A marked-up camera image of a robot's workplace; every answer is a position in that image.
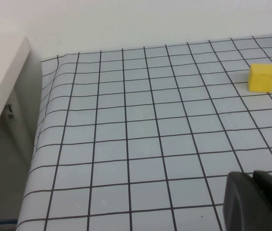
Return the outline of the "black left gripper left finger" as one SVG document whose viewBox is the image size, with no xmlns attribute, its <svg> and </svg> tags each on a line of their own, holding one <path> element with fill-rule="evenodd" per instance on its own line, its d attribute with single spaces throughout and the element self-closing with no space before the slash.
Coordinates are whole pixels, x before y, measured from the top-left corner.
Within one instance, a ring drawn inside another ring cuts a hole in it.
<svg viewBox="0 0 272 231">
<path fill-rule="evenodd" d="M 272 208 L 251 176 L 227 176 L 223 216 L 227 231 L 272 231 Z"/>
</svg>

